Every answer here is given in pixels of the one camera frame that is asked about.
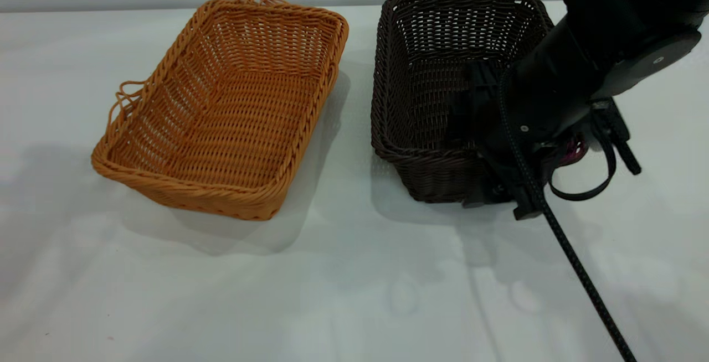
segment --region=white tablecloth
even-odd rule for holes
[[[555,20],[559,2],[548,4]],[[413,201],[369,145],[379,7],[282,211],[172,210],[89,156],[192,11],[0,14],[0,359],[620,360],[546,221]],[[552,208],[641,361],[709,360],[709,42],[618,98],[644,172]],[[561,170],[605,178],[600,153]]]

